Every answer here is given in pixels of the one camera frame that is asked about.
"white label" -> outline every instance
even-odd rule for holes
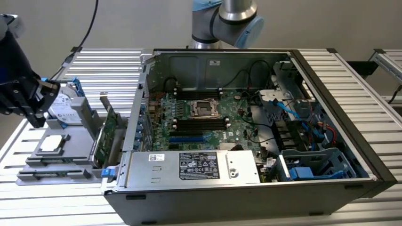
[[[65,124],[81,123],[81,119],[76,111],[71,109],[71,98],[65,94],[59,93],[52,103],[51,109],[57,119]]]
[[[211,60],[210,66],[220,66],[220,60]]]
[[[164,161],[164,154],[151,154],[148,161]]]

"sheet metal panel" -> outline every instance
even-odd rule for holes
[[[303,50],[306,58],[310,61],[323,60],[332,61],[332,55],[320,49]],[[79,55],[77,59],[87,61],[109,61],[121,59],[136,59],[140,54],[140,50],[132,49],[85,49]],[[335,71],[323,69],[316,71],[322,77],[339,77],[348,78],[350,82],[351,74],[343,69]],[[136,73],[131,70],[120,71],[81,71],[72,72],[80,79],[99,80],[97,84],[115,82],[117,80],[132,79],[131,74]],[[72,74],[65,73],[65,77],[72,78]],[[83,86],[87,95],[91,97],[99,96],[99,89],[91,89],[91,82],[84,82]],[[359,87],[358,90],[348,89],[347,91],[363,92],[365,89]],[[125,107],[125,102],[132,101],[135,90],[111,89],[108,94],[115,97],[112,105],[117,107],[117,111],[123,114],[129,114],[129,108]],[[91,104],[97,108],[96,100],[91,99]],[[378,109],[381,105],[342,105],[346,111],[359,109]],[[351,120],[356,123],[361,129],[370,129],[367,121],[382,121],[385,119],[390,123],[393,118],[386,112],[352,112],[348,113]],[[41,137],[43,129],[33,129],[23,120],[15,133],[12,134],[5,146],[0,150],[0,225],[59,225],[59,226],[124,226],[121,218],[113,212],[113,209],[107,204],[100,194],[100,184],[76,184],[76,185],[49,185],[49,186],[17,186],[13,183],[17,171],[24,166],[24,160],[29,153],[33,151],[37,141]],[[373,199],[358,199],[351,204],[346,205],[331,216],[319,217],[302,217],[302,218],[279,218],[279,219],[260,219],[252,221],[230,221],[230,222],[214,222],[204,224],[186,224],[187,226],[306,226],[306,225],[332,225],[332,226],[399,226],[402,225],[402,151],[398,148],[401,146],[401,133],[387,132],[375,134],[375,131],[370,130],[370,133],[363,133],[367,141],[371,144],[373,149],[379,154],[387,167],[391,169],[391,173],[397,177],[399,184],[393,186],[386,192],[379,194]]]

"cpu socket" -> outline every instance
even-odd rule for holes
[[[191,116],[218,116],[218,102],[214,99],[191,101]]]

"motherboard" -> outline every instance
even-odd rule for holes
[[[152,151],[231,150],[240,145],[244,150],[256,153],[260,146],[250,141],[250,139],[258,141],[255,127],[242,120],[239,114],[239,107],[246,98],[242,92],[236,91],[222,92],[220,99],[180,99],[171,93],[160,98],[152,98],[149,102],[155,133]],[[252,122],[247,113],[243,118]],[[195,121],[199,122],[196,127],[180,130],[187,126],[186,122],[195,123]]]

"white wall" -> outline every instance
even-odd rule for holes
[[[402,0],[255,1],[266,20],[255,48],[335,48],[348,60],[367,59],[373,48],[402,48]],[[24,19],[27,32],[19,42],[40,76],[52,75],[79,44],[93,3],[0,1],[0,12]],[[190,40],[191,0],[100,0],[84,47],[183,47]]]

